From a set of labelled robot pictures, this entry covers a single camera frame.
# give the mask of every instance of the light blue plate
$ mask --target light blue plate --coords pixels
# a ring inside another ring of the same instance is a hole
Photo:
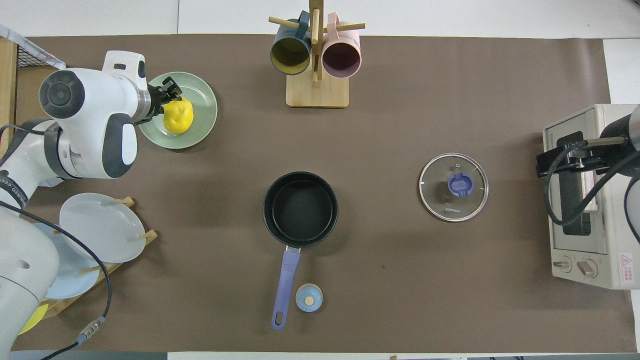
[[[315,284],[304,284],[296,292],[296,304],[300,310],[313,313],[322,305],[322,290]]]
[[[52,229],[41,223],[33,224],[41,232],[45,233],[53,245],[56,246],[60,257],[60,267],[56,280],[49,288],[45,299],[67,299],[84,294],[98,279],[100,270],[80,275],[79,272],[92,268],[98,263],[76,252],[66,241],[62,234],[51,234]]]

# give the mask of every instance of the purple handle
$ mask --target purple handle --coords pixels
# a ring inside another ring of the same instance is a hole
[[[284,324],[287,321],[289,299],[291,298],[291,289],[293,288],[293,277],[296,275],[299,261],[299,252],[285,250],[282,255],[278,293],[276,294],[276,304],[273,306],[273,317],[271,318],[271,327],[276,330],[284,329]]]

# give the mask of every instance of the white plate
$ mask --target white plate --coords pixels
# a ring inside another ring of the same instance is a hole
[[[70,232],[105,263],[124,263],[135,259],[145,248],[145,229],[136,214],[112,197],[99,193],[80,193],[60,208],[60,227]],[[65,236],[80,254],[90,256]]]
[[[53,229],[49,226],[41,223],[35,223],[33,225],[49,237],[53,245],[56,246],[58,256],[60,257],[60,267],[58,268],[56,280],[49,288],[45,299],[67,299],[84,294],[95,284],[100,271],[97,270],[83,275],[78,274],[78,272],[92,268],[98,264],[94,260],[78,254],[66,243],[63,235],[52,235],[51,231]]]

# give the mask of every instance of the brown paper mat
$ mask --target brown paper mat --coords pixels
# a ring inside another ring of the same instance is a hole
[[[38,96],[40,85],[57,69],[53,66],[21,67],[17,71],[15,123],[23,124],[35,117],[46,117]]]
[[[363,37],[344,110],[291,109],[268,60],[269,35],[36,38],[70,66],[102,67],[110,49],[147,57],[148,78],[205,79],[218,120],[200,144],[170,151],[141,133],[123,178],[65,181],[29,209],[56,220],[65,199],[136,199],[160,235],[113,276],[106,324],[85,350],[292,352],[631,352],[628,291],[551,276],[535,155],[545,124],[609,102],[600,40]],[[417,181],[444,152],[473,157],[491,192],[478,216],[429,215]],[[280,175],[307,170],[335,190],[340,215],[303,249],[294,291],[320,286],[316,313],[291,304],[269,326],[284,246],[262,200]],[[58,348],[104,305],[104,285],[21,336]]]

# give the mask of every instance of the yellow ball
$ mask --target yellow ball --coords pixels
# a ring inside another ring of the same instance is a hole
[[[193,105],[187,99],[173,100],[164,106],[164,127],[174,134],[182,134],[193,123]]]

